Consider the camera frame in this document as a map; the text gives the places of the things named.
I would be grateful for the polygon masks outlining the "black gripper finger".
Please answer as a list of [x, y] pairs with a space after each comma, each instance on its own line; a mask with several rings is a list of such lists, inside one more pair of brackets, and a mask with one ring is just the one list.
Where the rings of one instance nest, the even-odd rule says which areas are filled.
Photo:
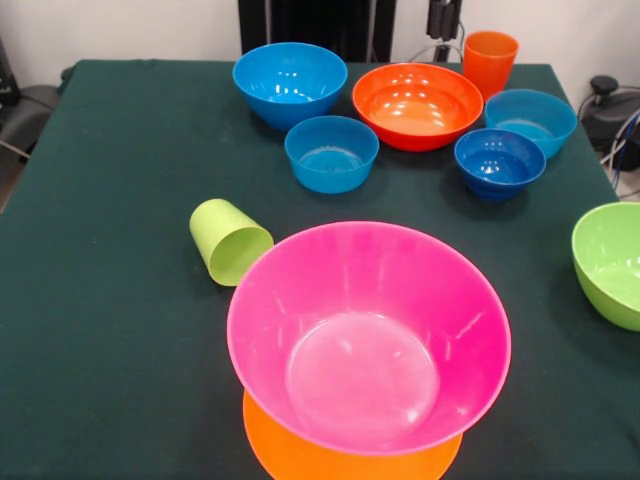
[[442, 40], [450, 41], [458, 36], [462, 0], [444, 1], [442, 7]]
[[445, 13], [445, 2], [442, 0], [430, 0], [427, 15], [426, 33], [432, 39], [442, 38], [443, 15]]

